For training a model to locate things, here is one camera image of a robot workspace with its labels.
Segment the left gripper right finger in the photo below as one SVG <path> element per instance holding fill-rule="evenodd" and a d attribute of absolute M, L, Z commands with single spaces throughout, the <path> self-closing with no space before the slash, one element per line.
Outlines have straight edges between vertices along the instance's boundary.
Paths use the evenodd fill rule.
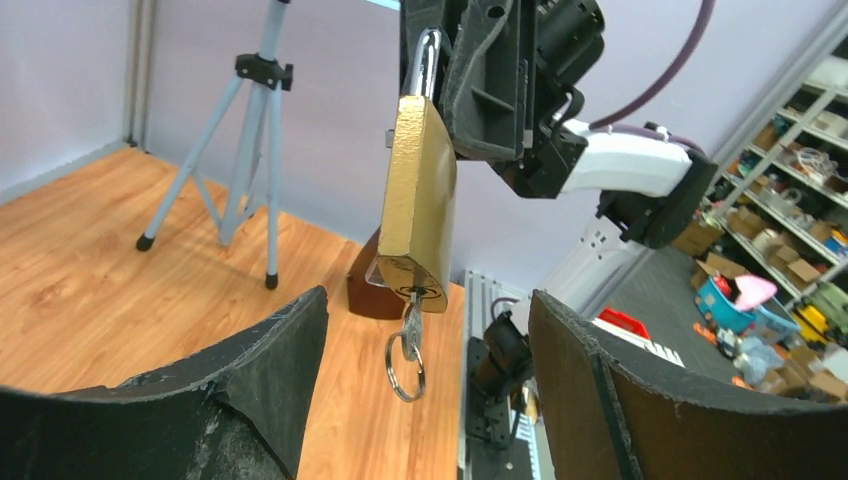
<path fill-rule="evenodd" d="M 535 291 L 529 340 L 559 479 L 843 479 L 847 408 L 688 371 Z"/>

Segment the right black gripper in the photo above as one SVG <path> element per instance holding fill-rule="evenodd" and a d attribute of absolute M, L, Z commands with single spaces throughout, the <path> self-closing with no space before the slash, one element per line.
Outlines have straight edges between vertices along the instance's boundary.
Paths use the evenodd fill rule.
<path fill-rule="evenodd" d="M 586 100 L 577 83 L 604 49 L 595 1 L 403 1 L 402 92 L 427 28 L 442 33 L 434 103 L 457 154 L 473 160 L 514 161 L 527 124 L 579 115 Z"/>

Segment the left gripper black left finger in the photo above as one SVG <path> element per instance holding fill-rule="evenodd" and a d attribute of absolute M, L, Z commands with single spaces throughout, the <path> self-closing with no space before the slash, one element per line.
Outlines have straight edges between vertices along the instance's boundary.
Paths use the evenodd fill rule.
<path fill-rule="evenodd" d="M 5 479 L 293 479 L 328 329 L 314 287 L 257 324 L 108 388 L 1 391 Z"/>

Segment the large brass padlock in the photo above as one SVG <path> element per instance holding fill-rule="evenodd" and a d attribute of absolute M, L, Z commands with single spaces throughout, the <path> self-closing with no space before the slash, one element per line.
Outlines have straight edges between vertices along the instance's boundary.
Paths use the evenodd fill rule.
<path fill-rule="evenodd" d="M 443 33 L 423 30 L 399 99 L 376 265 L 385 285 L 428 313 L 448 307 L 457 159 L 433 102 Z"/>

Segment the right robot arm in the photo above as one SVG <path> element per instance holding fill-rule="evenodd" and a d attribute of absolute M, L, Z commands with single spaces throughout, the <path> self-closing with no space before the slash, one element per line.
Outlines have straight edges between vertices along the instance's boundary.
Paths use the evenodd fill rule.
<path fill-rule="evenodd" d="M 448 306 L 458 165 L 487 164 L 524 199 L 596 190 L 587 234 L 542 287 L 584 315 L 617 275 L 687 226 L 717 166 L 628 108 L 582 122 L 578 81 L 604 49 L 594 1 L 404 1 L 401 91 L 376 264 L 407 312 Z"/>

